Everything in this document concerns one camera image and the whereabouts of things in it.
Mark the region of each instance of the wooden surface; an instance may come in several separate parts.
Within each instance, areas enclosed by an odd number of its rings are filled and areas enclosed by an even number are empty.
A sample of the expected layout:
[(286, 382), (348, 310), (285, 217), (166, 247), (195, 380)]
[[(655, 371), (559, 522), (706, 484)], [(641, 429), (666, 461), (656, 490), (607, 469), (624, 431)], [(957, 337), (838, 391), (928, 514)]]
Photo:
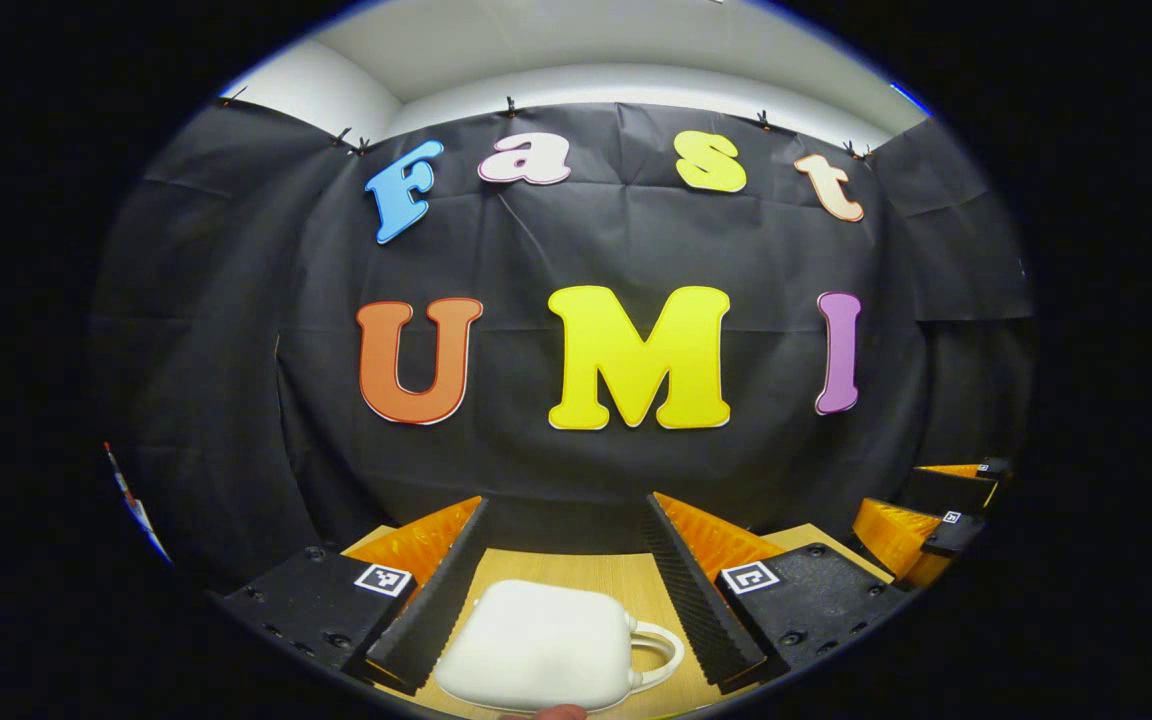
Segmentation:
[[(351, 550), (372, 541), (372, 539), (385, 537), (389, 532), (393, 532), (393, 528), (381, 525), (355, 543)], [(764, 537), (785, 550), (795, 550), (814, 541), (828, 544), (829, 547), (841, 552), (861, 568), (870, 570), (874, 577), (886, 583), (892, 581), (889, 574), (861, 559), (855, 552), (847, 550), (841, 543), (820, 532), (814, 525), (799, 525)], [(679, 615), (669, 602), (669, 594), (664, 589), (660, 574), (657, 573), (655, 561), (650, 553), (635, 553), (635, 555), (541, 555), (541, 553), (533, 552), (488, 548), (479, 562), (479, 568), (477, 568), (470, 585), (470, 592), (465, 598), (465, 606), (462, 607), (456, 626), (452, 628), (448, 644), (461, 632), (462, 626), (465, 624), (473, 609), (473, 601), (483, 594), (490, 584), (499, 579), (530, 579), (533, 583), (608, 594), (626, 606), (626, 609), (634, 617), (643, 620), (645, 623), (662, 626), (684, 642), (687, 645), (685, 660), (670, 679), (647, 691), (632, 694), (628, 700), (622, 702), (616, 707), (599, 712), (596, 714), (599, 720), (650, 720), (659, 719), (659, 717), (680, 715), (749, 692), (756, 687), (750, 685), (723, 696), (718, 692), (718, 688), (705, 682), (704, 673), (700, 670), (699, 662), (696, 662), (691, 644), (687, 643), (687, 635), (682, 630)], [(664, 657), (643, 650), (643, 647), (634, 649), (634, 668), (636, 670), (652, 670), (660, 665), (664, 665)], [(433, 676), (430, 676), (425, 687), (416, 692), (416, 697), (391, 691), (389, 688), (376, 687), (402, 698), (402, 700), (415, 702), (417, 705), (448, 712), (452, 715), (467, 717), (471, 720), (497, 720), (502, 715), (502, 712), (499, 711), (485, 710), (456, 700), (438, 687)]]

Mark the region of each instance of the black fabric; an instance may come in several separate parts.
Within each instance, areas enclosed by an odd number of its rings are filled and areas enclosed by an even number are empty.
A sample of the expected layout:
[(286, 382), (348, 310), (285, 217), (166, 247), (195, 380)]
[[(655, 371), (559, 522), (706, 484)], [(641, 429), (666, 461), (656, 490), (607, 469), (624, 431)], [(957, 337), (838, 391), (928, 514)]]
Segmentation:
[[(685, 129), (735, 143), (744, 190), (685, 187), (672, 149)], [(571, 143), (569, 179), (476, 176), (495, 141), (531, 131)], [(506, 518), (499, 546), (533, 551), (644, 551), (650, 491), (756, 532), (813, 523), (846, 536), (861, 499), (889, 495), (919, 458), (1009, 455), (1020, 439), (1033, 353), (1009, 340), (1030, 314), (1015, 237), (935, 126), (867, 164), (727, 115), (617, 104), (456, 120), (362, 158), (331, 141), (243, 103), (205, 109), (147, 169), (109, 241), (93, 389), (166, 548), (209, 577), (241, 583), (296, 547), (344, 547), (468, 493)], [(430, 160), (429, 213), (378, 245), (364, 184), (425, 141), (445, 146)], [(820, 209), (793, 165), (812, 152), (846, 170), (861, 222)], [(644, 338), (677, 288), (726, 291), (730, 423), (666, 430), (650, 414), (629, 429), (602, 387), (608, 427), (551, 427), (563, 333), (548, 296), (579, 285), (612, 288)], [(861, 401), (829, 416), (814, 412), (823, 291), (863, 304)], [(358, 306), (414, 308), (399, 378), (424, 388), (425, 309), (444, 297), (485, 306), (465, 401), (429, 427), (381, 419), (358, 392)]]

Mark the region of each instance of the letter m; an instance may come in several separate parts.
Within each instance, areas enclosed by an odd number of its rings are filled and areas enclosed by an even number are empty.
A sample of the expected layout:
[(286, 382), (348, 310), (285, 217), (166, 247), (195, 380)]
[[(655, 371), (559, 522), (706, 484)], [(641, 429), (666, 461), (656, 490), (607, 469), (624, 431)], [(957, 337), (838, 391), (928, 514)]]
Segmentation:
[(631, 429), (643, 423), (660, 382), (669, 395), (657, 410), (665, 429), (717, 429), (732, 408), (722, 399), (719, 338), (732, 303), (712, 287), (681, 287), (660, 310), (652, 336), (643, 342), (616, 295), (605, 287), (568, 287), (550, 296), (563, 319), (563, 397), (550, 410), (550, 425), (563, 430), (607, 427), (598, 402), (598, 376)]

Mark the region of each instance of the letter f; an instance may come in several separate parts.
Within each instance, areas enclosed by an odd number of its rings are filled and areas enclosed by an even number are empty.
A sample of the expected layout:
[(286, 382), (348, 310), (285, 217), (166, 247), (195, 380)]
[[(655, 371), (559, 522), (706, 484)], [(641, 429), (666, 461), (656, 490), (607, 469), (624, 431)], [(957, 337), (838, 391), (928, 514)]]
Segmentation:
[[(380, 245), (425, 217), (429, 202), (412, 200), (412, 190), (429, 192), (434, 187), (434, 168), (425, 160), (440, 152), (444, 152), (442, 142), (425, 141), (367, 181), (365, 190), (376, 194), (376, 209), (380, 211), (380, 228), (376, 229), (376, 242)], [(411, 172), (404, 174), (408, 165)]]

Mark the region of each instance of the black backdrop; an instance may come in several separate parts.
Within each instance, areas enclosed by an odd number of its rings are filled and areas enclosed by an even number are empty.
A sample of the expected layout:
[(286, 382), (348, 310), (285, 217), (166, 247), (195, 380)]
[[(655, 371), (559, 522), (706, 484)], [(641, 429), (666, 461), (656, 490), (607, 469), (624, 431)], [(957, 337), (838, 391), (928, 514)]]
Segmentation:
[[(1023, 482), (972, 561), (750, 717), (1152, 715), (1152, 10), (791, 5), (996, 173), (1033, 256), (1041, 351)], [(128, 187), (202, 97), (339, 3), (195, 8), (0, 3), (0, 714), (361, 712), (179, 584), (77, 402)]]
[[(687, 187), (672, 141), (720, 132), (744, 190)], [(486, 183), (499, 138), (571, 143), (562, 183)], [(362, 188), (426, 141), (429, 213), (385, 245)], [(865, 209), (827, 213), (794, 168), (826, 156)], [(647, 338), (669, 293), (717, 287), (721, 429), (550, 426), (562, 389), (551, 293), (609, 287)], [(849, 291), (856, 386), (820, 416), (826, 365), (814, 300)], [(485, 306), (468, 388), (422, 427), (358, 393), (376, 301), (415, 309), (404, 387), (433, 381), (442, 297)], [(865, 160), (799, 132), (706, 111), (526, 108), (420, 129), (364, 156), (260, 106), (210, 106), (146, 169), (111, 234), (93, 301), (93, 397), (134, 488), (179, 564), (233, 588), (311, 541), (344, 547), (470, 495), (493, 497), (500, 547), (639, 552), (637, 511), (660, 491), (756, 532), (849, 532), (863, 497), (889, 497), (915, 462), (1015, 455), (1033, 365), (1020, 242), (1001, 200), (933, 120)], [(664, 401), (662, 384), (654, 406)]]

